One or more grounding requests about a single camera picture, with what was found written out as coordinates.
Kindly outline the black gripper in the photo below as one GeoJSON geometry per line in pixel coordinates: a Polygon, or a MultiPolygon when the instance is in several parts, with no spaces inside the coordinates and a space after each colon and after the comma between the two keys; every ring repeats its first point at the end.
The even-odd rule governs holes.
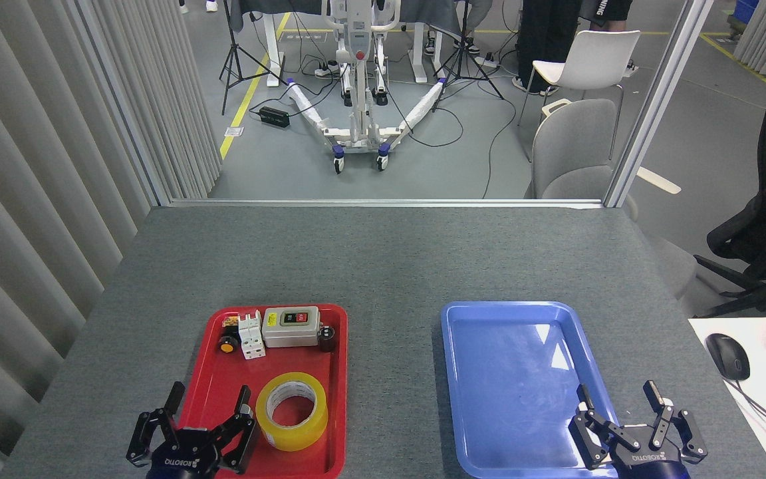
{"type": "Polygon", "coordinates": [[[596,412],[586,385],[580,384],[576,394],[578,410],[569,423],[569,431],[588,470],[595,470],[608,460],[611,442],[613,467],[620,478],[689,478],[682,460],[698,464],[708,455],[692,412],[663,397],[654,380],[644,383],[644,394],[656,413],[653,427],[647,424],[620,427],[596,412]],[[683,442],[681,449],[666,439],[671,425],[675,425],[683,442]]]}
{"type": "Polygon", "coordinates": [[[216,428],[178,428],[176,415],[185,394],[185,385],[173,383],[164,406],[140,413],[126,452],[134,466],[146,466],[148,478],[213,478],[219,467],[237,475],[247,471],[257,445],[257,419],[249,406],[251,389],[243,385],[230,418],[216,428]],[[156,428],[164,442],[151,453],[156,428]]]}

